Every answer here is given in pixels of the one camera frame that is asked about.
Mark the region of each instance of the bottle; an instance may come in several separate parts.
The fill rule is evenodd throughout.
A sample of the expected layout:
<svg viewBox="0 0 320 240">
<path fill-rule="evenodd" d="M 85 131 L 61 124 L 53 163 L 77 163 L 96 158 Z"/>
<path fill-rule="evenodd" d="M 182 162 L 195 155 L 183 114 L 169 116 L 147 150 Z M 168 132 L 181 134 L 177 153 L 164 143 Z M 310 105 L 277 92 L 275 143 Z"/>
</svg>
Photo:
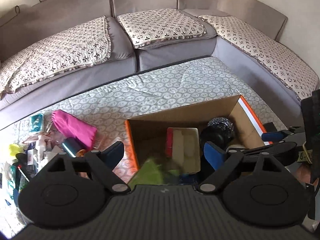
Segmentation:
<svg viewBox="0 0 320 240">
<path fill-rule="evenodd" d="M 47 143 L 45 142 L 45 140 L 51 140 L 51 138 L 45 135 L 38 135 L 38 140 L 36 141 L 38 165 L 43 159 L 43 152 L 46 150 Z"/>
</svg>

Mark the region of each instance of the silver screw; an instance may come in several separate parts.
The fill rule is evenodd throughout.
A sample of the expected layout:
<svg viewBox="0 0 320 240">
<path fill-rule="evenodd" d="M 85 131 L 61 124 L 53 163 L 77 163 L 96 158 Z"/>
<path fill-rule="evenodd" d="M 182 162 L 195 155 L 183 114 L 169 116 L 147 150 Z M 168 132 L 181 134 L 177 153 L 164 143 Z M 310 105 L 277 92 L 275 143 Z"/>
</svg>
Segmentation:
<svg viewBox="0 0 320 240">
<path fill-rule="evenodd" d="M 212 192 L 216 189 L 216 186 L 215 185 L 212 185 L 212 184 L 209 184 L 209 183 L 206 183 L 206 184 L 202 184 L 200 186 L 200 189 L 204 192 Z"/>
<path fill-rule="evenodd" d="M 112 186 L 112 190 L 115 192 L 124 192 L 128 189 L 126 184 L 115 184 Z"/>
</svg>

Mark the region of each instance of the teal wet wipes package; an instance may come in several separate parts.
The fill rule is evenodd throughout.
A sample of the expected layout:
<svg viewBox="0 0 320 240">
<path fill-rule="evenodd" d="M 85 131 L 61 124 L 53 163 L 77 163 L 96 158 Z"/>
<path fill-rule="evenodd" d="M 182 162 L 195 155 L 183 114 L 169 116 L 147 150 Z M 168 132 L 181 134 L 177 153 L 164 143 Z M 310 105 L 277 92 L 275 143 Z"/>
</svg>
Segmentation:
<svg viewBox="0 0 320 240">
<path fill-rule="evenodd" d="M 44 132 L 44 115 L 36 114 L 31 117 L 30 134 L 37 134 Z"/>
</svg>

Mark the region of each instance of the magenta bag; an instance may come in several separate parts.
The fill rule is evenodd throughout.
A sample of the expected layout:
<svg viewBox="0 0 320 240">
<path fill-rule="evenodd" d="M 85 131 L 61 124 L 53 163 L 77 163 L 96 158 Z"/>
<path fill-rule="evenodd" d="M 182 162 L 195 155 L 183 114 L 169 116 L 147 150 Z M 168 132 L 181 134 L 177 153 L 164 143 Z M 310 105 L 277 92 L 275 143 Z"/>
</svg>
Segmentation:
<svg viewBox="0 0 320 240">
<path fill-rule="evenodd" d="M 87 147 L 88 151 L 92 150 L 97 132 L 96 127 L 62 110 L 52 112 L 52 121 L 58 131 L 65 137 L 77 138 Z"/>
</svg>

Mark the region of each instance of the black device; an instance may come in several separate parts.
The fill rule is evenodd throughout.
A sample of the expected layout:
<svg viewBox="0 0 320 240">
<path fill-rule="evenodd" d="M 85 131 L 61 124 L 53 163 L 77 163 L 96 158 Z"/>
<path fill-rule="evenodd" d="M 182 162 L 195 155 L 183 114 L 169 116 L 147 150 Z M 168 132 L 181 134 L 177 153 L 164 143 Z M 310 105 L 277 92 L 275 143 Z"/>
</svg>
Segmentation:
<svg viewBox="0 0 320 240">
<path fill-rule="evenodd" d="M 301 226 L 304 187 L 267 152 L 250 176 L 239 177 L 244 154 L 235 151 L 197 187 L 132 191 L 100 157 L 55 156 L 20 193 L 30 224 L 13 239 L 315 239 Z"/>
</svg>

